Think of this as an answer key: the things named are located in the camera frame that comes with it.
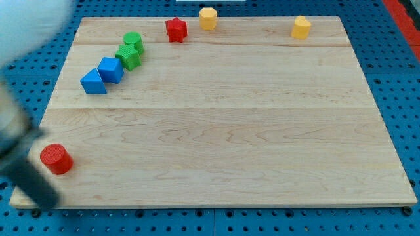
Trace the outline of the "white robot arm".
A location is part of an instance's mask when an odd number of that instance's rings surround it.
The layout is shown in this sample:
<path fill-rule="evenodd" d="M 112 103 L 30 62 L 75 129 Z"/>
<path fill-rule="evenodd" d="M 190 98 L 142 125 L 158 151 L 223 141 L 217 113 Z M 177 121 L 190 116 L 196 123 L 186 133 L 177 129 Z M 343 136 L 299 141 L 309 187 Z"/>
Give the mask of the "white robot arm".
<path fill-rule="evenodd" d="M 74 10 L 70 0 L 1 0 L 1 67 L 47 43 Z M 32 129 L 1 76 L 1 152 Z"/>

